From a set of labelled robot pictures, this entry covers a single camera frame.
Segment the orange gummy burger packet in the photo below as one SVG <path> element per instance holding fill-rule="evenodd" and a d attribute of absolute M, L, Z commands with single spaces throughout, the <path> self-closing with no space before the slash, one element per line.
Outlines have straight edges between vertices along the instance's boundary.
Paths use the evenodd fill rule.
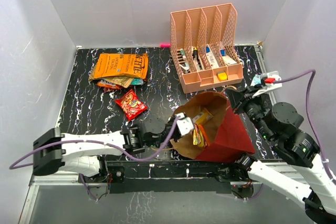
<path fill-rule="evenodd" d="M 194 124 L 193 145 L 201 148 L 208 146 L 208 137 L 206 135 L 205 129 L 200 124 Z"/>

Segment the yellow M&M's bag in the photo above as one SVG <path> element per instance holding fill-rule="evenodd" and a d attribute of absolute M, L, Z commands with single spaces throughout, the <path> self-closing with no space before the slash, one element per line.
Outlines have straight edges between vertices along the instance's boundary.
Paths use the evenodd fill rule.
<path fill-rule="evenodd" d="M 198 115 L 193 117 L 192 121 L 197 125 L 204 125 L 210 119 L 213 118 L 213 115 L 208 111 L 207 108 L 204 108 Z"/>

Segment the red brown paper bag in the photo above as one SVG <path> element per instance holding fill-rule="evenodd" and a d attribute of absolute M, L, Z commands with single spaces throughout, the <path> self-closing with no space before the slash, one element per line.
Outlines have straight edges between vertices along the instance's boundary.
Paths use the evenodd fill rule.
<path fill-rule="evenodd" d="M 192 133 L 177 142 L 170 140 L 180 156 L 198 161 L 233 163 L 244 154 L 256 153 L 242 120 L 234 114 L 229 99 L 222 92 L 198 93 L 174 113 L 185 113 L 193 119 L 205 109 L 213 116 L 201 126 L 206 145 L 194 145 Z"/>

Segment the red cookie snack packet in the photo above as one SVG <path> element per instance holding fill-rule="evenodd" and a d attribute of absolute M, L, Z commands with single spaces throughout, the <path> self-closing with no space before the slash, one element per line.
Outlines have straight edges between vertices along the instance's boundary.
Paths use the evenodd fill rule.
<path fill-rule="evenodd" d="M 116 99 L 115 103 L 123 110 L 128 121 L 135 119 L 148 109 L 148 107 L 139 100 L 133 89 L 129 90 L 122 98 Z"/>

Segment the teal snack bag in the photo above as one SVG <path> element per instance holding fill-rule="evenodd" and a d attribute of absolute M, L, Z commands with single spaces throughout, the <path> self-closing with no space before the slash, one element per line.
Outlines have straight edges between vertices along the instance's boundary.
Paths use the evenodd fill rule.
<path fill-rule="evenodd" d="M 138 86 L 138 85 L 143 85 L 144 84 L 144 80 L 143 79 L 139 79 L 139 78 L 134 78 L 131 81 L 131 85 L 132 86 Z"/>

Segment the gold snack bag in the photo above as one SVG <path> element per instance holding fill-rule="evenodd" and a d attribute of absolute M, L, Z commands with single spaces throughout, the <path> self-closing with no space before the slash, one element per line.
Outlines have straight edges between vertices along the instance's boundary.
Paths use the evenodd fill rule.
<path fill-rule="evenodd" d="M 123 88 L 128 88 L 131 85 L 131 81 L 134 79 L 133 77 L 127 77 L 127 76 L 120 76 L 120 77 L 105 77 L 102 79 L 95 79 L 94 74 L 96 71 L 96 67 L 94 67 L 89 75 L 88 81 L 97 81 L 99 82 L 100 80 L 105 80 L 117 85 L 122 86 Z"/>

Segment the yellow snack pouch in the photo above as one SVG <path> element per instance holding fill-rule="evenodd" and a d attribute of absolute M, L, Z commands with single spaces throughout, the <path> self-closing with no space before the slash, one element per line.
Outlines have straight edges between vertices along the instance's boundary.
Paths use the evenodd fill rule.
<path fill-rule="evenodd" d="M 145 79 L 148 71 L 148 54 L 101 54 L 93 73 L 94 79 L 106 77 L 132 77 Z"/>

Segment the Fox's fruits candy bag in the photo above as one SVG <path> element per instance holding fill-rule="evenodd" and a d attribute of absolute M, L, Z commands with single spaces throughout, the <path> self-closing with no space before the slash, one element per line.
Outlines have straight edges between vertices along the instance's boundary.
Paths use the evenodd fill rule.
<path fill-rule="evenodd" d="M 97 83 L 97 86 L 103 88 L 104 92 L 110 92 L 110 91 L 113 91 L 113 90 L 123 89 L 122 86 L 111 83 L 111 82 L 108 82 L 108 81 L 105 81 L 105 80 L 100 80 Z"/>

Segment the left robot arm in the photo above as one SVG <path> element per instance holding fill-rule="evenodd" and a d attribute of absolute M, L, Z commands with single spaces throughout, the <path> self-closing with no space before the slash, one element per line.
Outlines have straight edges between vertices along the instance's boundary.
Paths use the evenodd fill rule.
<path fill-rule="evenodd" d="M 132 157 L 148 147 L 159 148 L 169 140 L 177 141 L 192 129 L 190 120 L 181 115 L 173 116 L 167 123 L 154 118 L 107 134 L 74 135 L 55 127 L 33 143 L 33 175 L 47 176 L 63 170 L 101 182 L 109 172 L 99 156 Z"/>

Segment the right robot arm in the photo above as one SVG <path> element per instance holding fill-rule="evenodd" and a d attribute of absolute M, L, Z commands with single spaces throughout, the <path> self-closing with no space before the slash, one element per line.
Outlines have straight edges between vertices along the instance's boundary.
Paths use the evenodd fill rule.
<path fill-rule="evenodd" d="M 256 180 L 296 202 L 314 223 L 335 223 L 335 184 L 328 177 L 321 148 L 299 127 L 303 117 L 287 102 L 264 106 L 261 86 L 227 89 L 235 114 L 246 114 L 261 137 L 284 162 L 304 179 L 300 183 L 264 165 L 250 154 L 235 161 L 234 174 L 240 180 Z"/>

